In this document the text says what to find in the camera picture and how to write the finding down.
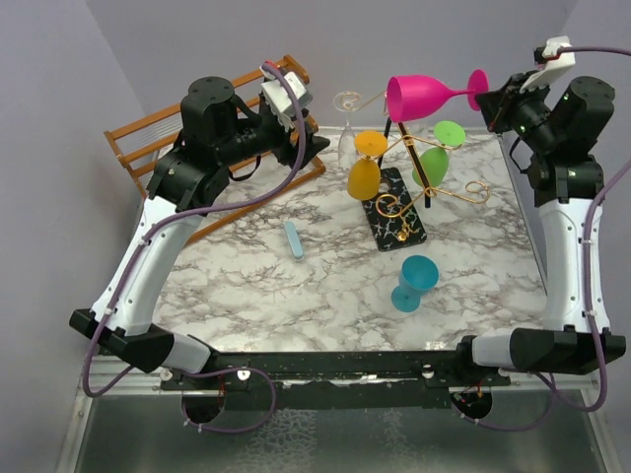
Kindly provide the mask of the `orange plastic goblet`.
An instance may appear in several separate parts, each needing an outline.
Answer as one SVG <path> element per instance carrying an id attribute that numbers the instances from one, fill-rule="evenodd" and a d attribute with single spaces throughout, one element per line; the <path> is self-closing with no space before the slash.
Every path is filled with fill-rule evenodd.
<path id="1" fill-rule="evenodd" d="M 386 137 L 374 130 L 360 132 L 354 141 L 359 158 L 349 172 L 348 194 L 359 201 L 374 198 L 381 182 L 379 157 L 387 150 Z"/>

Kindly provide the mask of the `green plastic goblet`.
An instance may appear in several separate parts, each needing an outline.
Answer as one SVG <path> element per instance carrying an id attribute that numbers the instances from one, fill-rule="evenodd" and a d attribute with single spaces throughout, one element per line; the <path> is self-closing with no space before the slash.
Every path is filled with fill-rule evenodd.
<path id="1" fill-rule="evenodd" d="M 428 146 L 419 163 L 431 187 L 438 187 L 444 180 L 450 163 L 449 152 L 461 147 L 466 139 L 464 129 L 456 122 L 442 120 L 433 128 L 433 139 L 415 137 L 414 140 Z"/>

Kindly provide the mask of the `pink plastic goblet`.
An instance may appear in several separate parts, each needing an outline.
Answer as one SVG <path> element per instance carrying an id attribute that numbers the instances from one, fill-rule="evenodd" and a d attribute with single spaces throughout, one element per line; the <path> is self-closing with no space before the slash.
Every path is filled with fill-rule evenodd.
<path id="1" fill-rule="evenodd" d="M 482 69 L 470 74 L 463 90 L 451 89 L 427 75 L 393 76 L 386 86 L 386 111 L 393 122 L 417 120 L 432 115 L 447 101 L 460 96 L 466 96 L 470 108 L 479 111 L 475 97 L 488 91 L 488 77 Z"/>

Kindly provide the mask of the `blue plastic goblet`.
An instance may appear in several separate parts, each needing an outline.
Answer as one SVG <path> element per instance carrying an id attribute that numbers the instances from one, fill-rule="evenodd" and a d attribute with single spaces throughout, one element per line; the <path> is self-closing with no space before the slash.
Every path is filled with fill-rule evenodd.
<path id="1" fill-rule="evenodd" d="M 402 312 L 413 312 L 421 305 L 422 297 L 433 290 L 440 279 L 437 264 L 424 255 L 407 257 L 398 273 L 398 285 L 392 290 L 393 306 Z"/>

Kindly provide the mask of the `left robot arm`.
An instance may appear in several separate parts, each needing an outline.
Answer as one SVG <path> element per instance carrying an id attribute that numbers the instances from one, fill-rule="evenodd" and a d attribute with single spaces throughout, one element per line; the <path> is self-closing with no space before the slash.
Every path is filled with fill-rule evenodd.
<path id="1" fill-rule="evenodd" d="M 298 171 L 329 144 L 306 124 L 312 96 L 296 73 L 267 73 L 259 99 L 252 111 L 220 77 L 189 86 L 180 103 L 182 128 L 156 162 L 132 242 L 102 295 L 70 317 L 72 328 L 136 369 L 183 371 L 199 389 L 215 382 L 218 366 L 207 345 L 154 324 L 158 296 L 201 221 L 230 210 L 216 200 L 232 165 L 270 152 Z"/>

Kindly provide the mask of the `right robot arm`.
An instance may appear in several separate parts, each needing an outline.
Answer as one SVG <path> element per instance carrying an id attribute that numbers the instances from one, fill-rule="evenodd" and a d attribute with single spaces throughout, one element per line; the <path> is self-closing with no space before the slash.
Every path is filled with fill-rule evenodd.
<path id="1" fill-rule="evenodd" d="M 586 374 L 626 352 L 601 300 L 596 198 L 605 185 L 591 153 L 614 113 L 615 91 L 603 79 L 580 76 L 549 108 L 548 87 L 523 91 L 527 78 L 514 75 L 474 99 L 490 131 L 514 131 L 532 151 L 526 175 L 546 248 L 543 326 L 463 338 L 468 352 L 454 359 L 453 373 L 465 385 L 479 382 L 489 368 Z"/>

